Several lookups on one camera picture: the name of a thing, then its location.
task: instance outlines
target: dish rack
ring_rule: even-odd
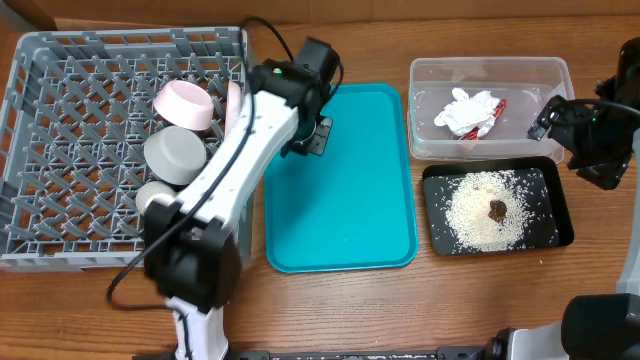
[[[0,111],[0,269],[124,266],[141,251],[134,200],[156,180],[143,144],[167,125],[153,98],[173,79],[211,94],[211,158],[246,39],[234,27],[24,35]]]

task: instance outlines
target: white rice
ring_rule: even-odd
[[[459,182],[446,211],[459,246],[483,252],[512,249],[534,216],[527,211],[525,190],[513,170],[470,173]],[[491,201],[507,206],[504,220],[489,217]]]

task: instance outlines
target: black tray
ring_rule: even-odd
[[[482,171],[515,170],[523,174],[527,172],[542,173],[542,179],[529,180],[528,188],[533,189],[533,194],[526,195],[527,203],[542,202],[543,206],[539,211],[543,220],[536,220],[529,225],[525,231],[524,238],[514,245],[514,249],[505,251],[528,250],[535,248],[550,248],[567,246],[573,242],[574,233],[569,217],[569,210],[562,192],[562,184],[558,175],[558,168],[553,160],[544,157],[528,157],[517,159],[501,159],[488,161],[475,161],[447,165],[432,165],[424,169],[422,173],[423,190],[427,207],[427,219],[429,224],[429,234],[431,245],[439,255],[465,255],[482,253],[479,250],[472,250],[460,247],[453,231],[446,222],[446,210],[438,207],[437,203],[450,199],[452,192],[443,191],[445,183],[448,186],[452,178],[460,177],[467,173]]]

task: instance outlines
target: metal grid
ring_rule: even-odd
[[[152,100],[170,80],[211,95],[210,158],[229,79],[242,82],[237,28],[30,33],[0,113],[0,264],[18,271],[117,266],[143,248],[137,189],[154,180],[143,144],[167,125]]]

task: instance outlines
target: white cloth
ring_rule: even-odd
[[[469,98],[464,90],[454,88],[454,102],[444,107],[433,122],[436,126],[449,126],[451,132],[457,136],[468,134],[478,127],[478,138],[486,135],[496,122],[496,107],[500,99],[491,96],[491,91],[484,90]]]

